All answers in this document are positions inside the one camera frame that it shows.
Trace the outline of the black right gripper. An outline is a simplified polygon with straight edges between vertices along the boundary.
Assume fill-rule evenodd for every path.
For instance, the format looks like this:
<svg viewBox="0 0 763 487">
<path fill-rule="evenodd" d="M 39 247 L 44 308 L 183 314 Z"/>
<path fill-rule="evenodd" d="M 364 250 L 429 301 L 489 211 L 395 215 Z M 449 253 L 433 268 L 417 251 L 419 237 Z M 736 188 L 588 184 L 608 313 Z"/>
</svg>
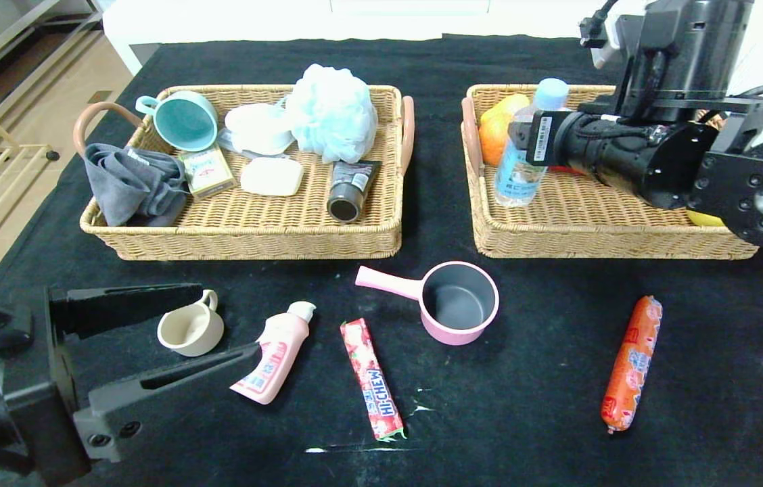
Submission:
<svg viewBox="0 0 763 487">
<path fill-rule="evenodd" d="M 532 122 L 512 120 L 508 124 L 509 141 L 515 150 L 527 150 L 533 166 L 570 166 L 574 149 L 586 141 L 580 130 L 594 121 L 595 114 L 570 109 L 539 110 Z"/>
</svg>

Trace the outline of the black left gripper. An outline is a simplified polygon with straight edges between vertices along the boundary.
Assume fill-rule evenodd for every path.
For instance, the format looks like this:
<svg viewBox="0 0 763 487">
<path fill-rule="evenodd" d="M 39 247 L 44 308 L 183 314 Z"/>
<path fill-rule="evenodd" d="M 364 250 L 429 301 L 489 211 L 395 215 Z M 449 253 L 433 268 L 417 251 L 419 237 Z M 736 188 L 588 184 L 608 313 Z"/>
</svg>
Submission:
<svg viewBox="0 0 763 487">
<path fill-rule="evenodd" d="M 90 459 L 124 461 L 252 372 L 257 342 L 98 386 L 76 412 L 65 336 L 83 340 L 161 317 L 195 303 L 202 290 L 199 283 L 46 289 L 0 307 L 0 480 L 62 486 L 88 474 Z"/>
</svg>

